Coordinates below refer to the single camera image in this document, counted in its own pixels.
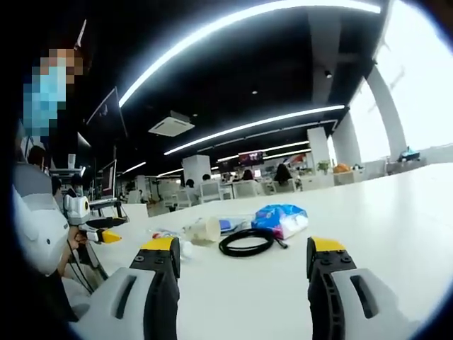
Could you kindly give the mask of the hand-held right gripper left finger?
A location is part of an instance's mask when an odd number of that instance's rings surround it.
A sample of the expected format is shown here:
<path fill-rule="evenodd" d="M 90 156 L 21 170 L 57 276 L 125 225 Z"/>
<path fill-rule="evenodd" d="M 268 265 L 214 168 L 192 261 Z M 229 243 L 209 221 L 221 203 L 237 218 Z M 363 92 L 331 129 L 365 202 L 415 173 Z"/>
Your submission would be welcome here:
<path fill-rule="evenodd" d="M 73 327 L 83 339 L 177 339 L 180 241 L 152 239 L 91 296 Z"/>

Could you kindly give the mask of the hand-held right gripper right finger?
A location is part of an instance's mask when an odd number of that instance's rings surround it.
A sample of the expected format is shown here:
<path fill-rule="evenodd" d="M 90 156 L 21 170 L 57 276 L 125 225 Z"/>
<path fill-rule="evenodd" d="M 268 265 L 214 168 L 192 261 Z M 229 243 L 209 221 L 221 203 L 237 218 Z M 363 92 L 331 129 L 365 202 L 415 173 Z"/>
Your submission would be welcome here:
<path fill-rule="evenodd" d="M 345 247 L 307 239 L 306 274 L 313 339 L 410 339 L 419 322 L 398 308 L 393 290 L 367 268 L 358 268 Z"/>

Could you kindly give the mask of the person's left hand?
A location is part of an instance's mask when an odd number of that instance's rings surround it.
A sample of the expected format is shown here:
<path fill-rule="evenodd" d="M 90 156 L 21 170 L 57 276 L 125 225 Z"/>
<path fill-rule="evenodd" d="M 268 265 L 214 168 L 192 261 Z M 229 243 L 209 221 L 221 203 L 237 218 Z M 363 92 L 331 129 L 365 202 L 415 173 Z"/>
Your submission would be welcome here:
<path fill-rule="evenodd" d="M 75 250 L 78 249 L 81 244 L 85 245 L 88 239 L 84 231 L 81 231 L 76 226 L 71 226 L 69 228 L 67 241 L 69 243 L 69 248 Z"/>

